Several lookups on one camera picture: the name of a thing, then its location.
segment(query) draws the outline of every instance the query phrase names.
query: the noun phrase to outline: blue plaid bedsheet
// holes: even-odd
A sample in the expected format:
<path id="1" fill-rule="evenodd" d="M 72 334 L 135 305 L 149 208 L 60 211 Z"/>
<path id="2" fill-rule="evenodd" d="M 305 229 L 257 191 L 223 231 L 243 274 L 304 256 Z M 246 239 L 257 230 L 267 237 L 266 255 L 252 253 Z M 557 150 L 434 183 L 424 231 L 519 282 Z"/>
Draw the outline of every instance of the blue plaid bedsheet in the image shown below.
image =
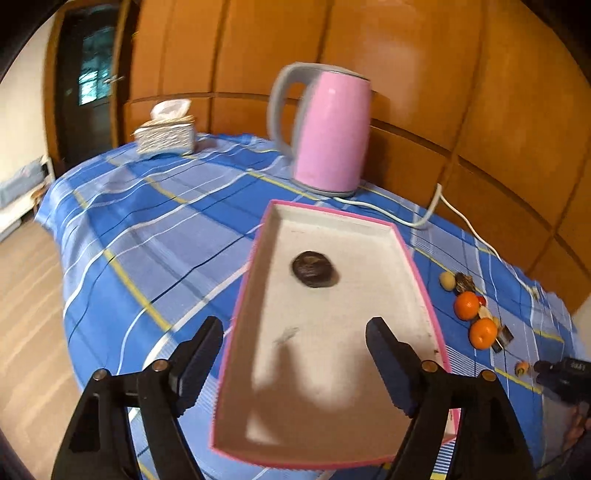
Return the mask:
<path id="1" fill-rule="evenodd" d="M 374 210 L 300 190 L 289 180 L 286 159 L 266 140 L 250 135 L 198 139 L 198 153 L 185 157 L 139 161 L 135 144 L 128 144 L 88 160 L 55 182 L 40 207 L 36 220 L 53 234 L 61 252 L 64 328 L 81 387 L 98 368 L 121 374 L 168 358 L 208 315 L 217 316 L 227 329 L 252 241 L 271 199 L 388 220 Z M 425 213 L 369 183 L 361 185 L 355 199 L 408 221 Z M 515 378 L 514 365 L 522 359 L 533 364 L 539 358 L 584 356 L 563 302 L 537 283 L 542 296 L 533 299 L 511 267 L 441 218 L 433 216 L 421 230 L 397 228 L 431 296 L 453 372 L 477 375 L 490 368 L 501 376 L 539 465 L 548 443 L 542 422 L 545 396 L 530 377 Z M 474 277 L 492 314 L 515 336 L 506 351 L 472 348 L 467 322 L 453 313 L 453 293 L 439 286 L 444 270 Z M 534 285 L 522 272 L 517 274 Z M 321 472 L 262 469 L 209 449 L 221 357 L 196 406 L 180 419 L 203 472 L 215 480 L 317 478 Z M 152 480 L 155 469 L 136 410 L 130 419 L 142 473 Z M 452 451 L 453 442 L 441 448 L 434 479 L 444 477 Z M 366 479 L 374 471 L 339 471 L 333 478 Z"/>

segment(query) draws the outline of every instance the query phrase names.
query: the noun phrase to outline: screw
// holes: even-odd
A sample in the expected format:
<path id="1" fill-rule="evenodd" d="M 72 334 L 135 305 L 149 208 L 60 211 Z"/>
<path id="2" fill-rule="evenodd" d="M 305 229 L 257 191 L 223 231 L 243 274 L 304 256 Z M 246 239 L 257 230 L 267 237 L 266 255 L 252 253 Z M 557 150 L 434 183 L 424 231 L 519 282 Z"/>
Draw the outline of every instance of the screw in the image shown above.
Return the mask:
<path id="1" fill-rule="evenodd" d="M 162 358 L 159 360 L 155 360 L 154 363 L 152 363 L 152 370 L 154 370 L 155 372 L 161 372 L 162 370 L 166 370 L 167 368 L 168 361 Z"/>
<path id="2" fill-rule="evenodd" d="M 494 382 L 496 380 L 496 374 L 492 370 L 483 370 L 480 372 L 480 376 L 487 382 Z"/>
<path id="3" fill-rule="evenodd" d="M 106 369 L 99 368 L 96 372 L 92 374 L 92 378 L 94 378 L 96 381 L 99 381 L 103 380 L 103 378 L 105 378 L 108 374 L 109 372 Z"/>
<path id="4" fill-rule="evenodd" d="M 429 372 L 430 374 L 432 374 L 437 371 L 439 365 L 437 365 L 433 360 L 425 360 L 421 364 L 421 368 L 425 370 L 425 372 Z"/>

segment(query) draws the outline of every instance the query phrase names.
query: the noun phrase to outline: tissue box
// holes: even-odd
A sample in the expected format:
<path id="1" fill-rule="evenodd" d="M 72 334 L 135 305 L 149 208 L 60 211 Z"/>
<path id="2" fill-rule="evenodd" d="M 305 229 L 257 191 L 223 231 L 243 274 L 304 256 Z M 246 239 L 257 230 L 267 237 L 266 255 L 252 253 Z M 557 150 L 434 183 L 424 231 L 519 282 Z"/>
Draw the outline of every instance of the tissue box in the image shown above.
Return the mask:
<path id="1" fill-rule="evenodd" d="M 140 158 L 159 153 L 186 155 L 195 148 L 195 119 L 192 115 L 181 118 L 150 120 L 134 132 Z"/>

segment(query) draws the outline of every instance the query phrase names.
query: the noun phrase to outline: tissue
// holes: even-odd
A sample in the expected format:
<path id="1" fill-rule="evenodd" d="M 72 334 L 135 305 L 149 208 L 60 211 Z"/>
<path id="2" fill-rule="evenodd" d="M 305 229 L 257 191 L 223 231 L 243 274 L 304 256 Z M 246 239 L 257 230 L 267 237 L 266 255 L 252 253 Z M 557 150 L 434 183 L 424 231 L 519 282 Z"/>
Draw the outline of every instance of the tissue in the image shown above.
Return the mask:
<path id="1" fill-rule="evenodd" d="M 182 118 L 187 115 L 191 100 L 181 98 L 177 100 L 165 100 L 152 108 L 150 117 L 152 120 L 171 120 L 173 118 Z"/>

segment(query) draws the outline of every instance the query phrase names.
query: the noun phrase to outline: pink electric kettle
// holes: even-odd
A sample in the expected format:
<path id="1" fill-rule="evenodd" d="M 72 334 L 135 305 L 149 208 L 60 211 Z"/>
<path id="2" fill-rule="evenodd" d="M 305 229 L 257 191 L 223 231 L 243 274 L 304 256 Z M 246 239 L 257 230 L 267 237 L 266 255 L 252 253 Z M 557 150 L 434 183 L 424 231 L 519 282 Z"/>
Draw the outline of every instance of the pink electric kettle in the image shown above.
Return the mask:
<path id="1" fill-rule="evenodd" d="M 281 112 L 292 83 L 307 87 L 289 146 L 281 138 Z M 296 62 L 279 72 L 267 107 L 267 130 L 294 160 L 294 183 L 329 197 L 355 192 L 368 145 L 370 102 L 369 80 L 341 67 Z"/>

